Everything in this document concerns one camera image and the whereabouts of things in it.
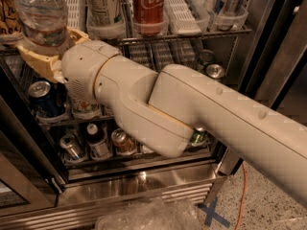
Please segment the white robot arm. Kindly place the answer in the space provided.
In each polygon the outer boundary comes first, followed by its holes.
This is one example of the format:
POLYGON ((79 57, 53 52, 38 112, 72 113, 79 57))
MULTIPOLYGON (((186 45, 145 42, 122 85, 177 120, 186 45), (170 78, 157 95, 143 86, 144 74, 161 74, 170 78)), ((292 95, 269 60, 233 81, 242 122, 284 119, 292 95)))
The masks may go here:
POLYGON ((111 110, 118 127, 149 149, 180 156, 197 127, 234 150, 301 205, 307 204, 307 128, 180 64, 160 72, 76 29, 57 49, 17 43, 42 77, 70 97, 111 110))

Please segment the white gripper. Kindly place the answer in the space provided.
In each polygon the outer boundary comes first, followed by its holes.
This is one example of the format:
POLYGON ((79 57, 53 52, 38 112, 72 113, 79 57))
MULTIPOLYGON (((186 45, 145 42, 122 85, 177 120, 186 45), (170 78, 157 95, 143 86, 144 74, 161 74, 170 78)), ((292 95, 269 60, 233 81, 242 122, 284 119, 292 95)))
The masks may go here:
POLYGON ((61 59, 37 54, 18 45, 24 61, 44 79, 64 84, 72 99, 95 103, 95 80, 103 65, 115 56, 121 56, 119 49, 99 40, 89 40, 89 35, 78 29, 67 28, 69 46, 61 59))

